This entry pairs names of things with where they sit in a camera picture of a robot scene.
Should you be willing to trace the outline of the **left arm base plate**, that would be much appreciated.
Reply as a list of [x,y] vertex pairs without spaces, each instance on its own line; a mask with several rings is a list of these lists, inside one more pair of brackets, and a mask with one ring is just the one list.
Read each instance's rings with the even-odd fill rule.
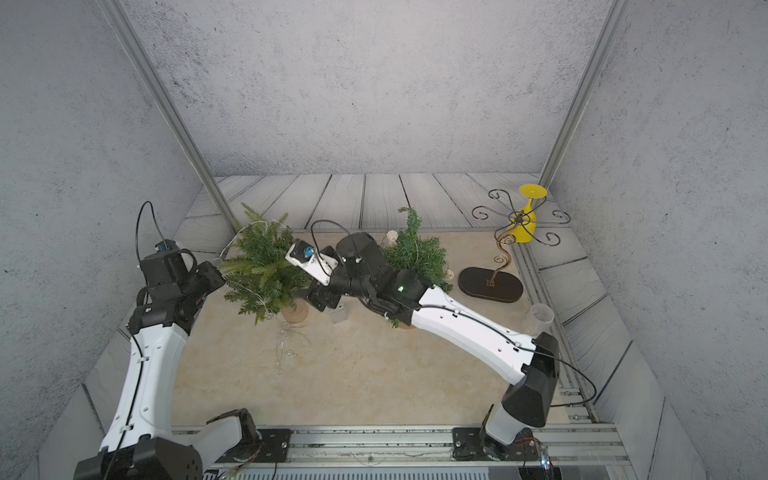
[[252,456],[255,463],[283,463],[287,459],[292,431],[287,428],[257,427],[246,408],[224,412],[206,422],[207,426],[235,419],[240,431],[236,444],[224,451],[220,463],[245,463]]

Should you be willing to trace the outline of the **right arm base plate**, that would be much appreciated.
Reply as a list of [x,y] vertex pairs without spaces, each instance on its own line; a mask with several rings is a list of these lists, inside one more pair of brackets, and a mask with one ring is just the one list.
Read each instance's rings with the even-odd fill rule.
[[542,452],[533,431],[500,405],[489,408],[480,427],[454,428],[452,440],[457,461],[533,462]]

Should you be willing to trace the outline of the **clear battery box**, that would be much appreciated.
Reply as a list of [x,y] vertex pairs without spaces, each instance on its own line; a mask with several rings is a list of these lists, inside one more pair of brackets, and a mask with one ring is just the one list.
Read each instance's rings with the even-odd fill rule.
[[329,312],[330,321],[333,324],[339,324],[348,319],[348,309],[343,303],[340,303],[336,308]]

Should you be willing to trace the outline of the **fern tree wooden base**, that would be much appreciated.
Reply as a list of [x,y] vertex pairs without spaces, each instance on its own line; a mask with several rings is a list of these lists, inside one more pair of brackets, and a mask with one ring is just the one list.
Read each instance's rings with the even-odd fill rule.
[[309,286],[310,277],[285,260],[296,241],[285,224],[287,216],[270,219],[247,204],[242,207],[247,222],[233,239],[235,254],[222,261],[219,271],[227,285],[224,298],[237,303],[241,315],[251,315],[259,323],[294,307],[297,293]]

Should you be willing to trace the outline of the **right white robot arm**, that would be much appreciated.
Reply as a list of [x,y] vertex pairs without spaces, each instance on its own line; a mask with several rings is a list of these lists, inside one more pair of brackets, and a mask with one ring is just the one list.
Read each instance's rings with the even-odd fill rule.
[[373,237],[353,233],[336,246],[295,241],[286,260],[308,274],[300,298],[315,309],[337,307],[343,297],[388,320],[437,335],[484,362],[508,383],[481,427],[482,444],[499,457],[503,449],[530,439],[545,426],[564,360],[548,333],[532,337],[510,330],[469,309],[442,288],[408,269],[395,269]]

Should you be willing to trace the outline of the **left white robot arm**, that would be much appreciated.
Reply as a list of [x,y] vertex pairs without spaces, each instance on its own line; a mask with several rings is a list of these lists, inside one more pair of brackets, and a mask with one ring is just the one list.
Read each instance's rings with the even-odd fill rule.
[[114,419],[96,456],[77,479],[200,479],[225,455],[253,461],[264,440],[246,409],[210,420],[184,439],[171,428],[174,383],[183,350],[206,297],[224,284],[208,261],[172,240],[139,263],[146,285],[128,322],[129,367]]

